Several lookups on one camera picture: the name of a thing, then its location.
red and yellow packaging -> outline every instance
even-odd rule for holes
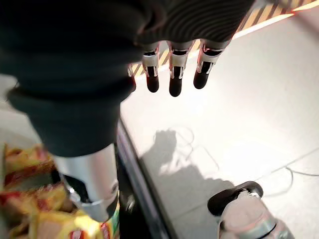
[[[1,192],[0,207],[10,222],[22,220],[39,211],[71,212],[73,209],[62,183],[25,192]]]
[[[28,177],[49,173],[55,169],[52,156],[41,144],[26,150],[5,145],[4,167],[6,190]]]
[[[32,239],[114,239],[112,221],[99,223],[89,216],[64,212],[40,212],[32,217],[29,238]]]

black fingertip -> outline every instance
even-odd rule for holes
[[[194,86],[196,89],[202,89],[207,83],[208,79],[208,74],[206,73],[198,73],[196,71],[195,76],[194,76]]]
[[[169,93],[173,97],[179,96],[181,92],[181,79],[178,77],[171,78],[169,82]]]
[[[159,84],[159,77],[158,76],[149,76],[146,78],[148,90],[152,93],[158,91],[160,84]]]

robotic finger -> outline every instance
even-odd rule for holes
[[[218,44],[209,40],[202,40],[199,50],[197,69],[194,76],[194,86],[202,89],[207,83],[207,79],[212,67],[216,64],[218,57],[230,41]]]
[[[186,67],[187,57],[193,41],[177,43],[168,42],[169,45],[169,93],[173,97],[179,96],[181,92],[183,73]]]
[[[159,43],[144,46],[142,65],[146,74],[148,90],[155,93],[159,89]]]

silver metal joint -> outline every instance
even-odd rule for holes
[[[71,201],[92,219],[106,222],[118,202],[114,145],[79,157],[58,157],[56,167]]]
[[[142,65],[147,77],[158,76],[159,70],[159,45],[154,49],[146,48],[142,58]]]
[[[168,42],[169,45],[169,69],[170,77],[173,78],[183,78],[183,73],[186,67],[187,57],[191,47],[193,46],[193,41],[175,43]]]
[[[205,41],[202,41],[197,60],[197,72],[208,75],[223,50],[208,47]]]

black rubber sleeve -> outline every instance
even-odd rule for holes
[[[51,153],[86,155],[115,142],[120,102],[134,87],[127,66],[142,58],[134,37],[152,14],[137,4],[1,1],[0,72],[19,82],[8,99]]]

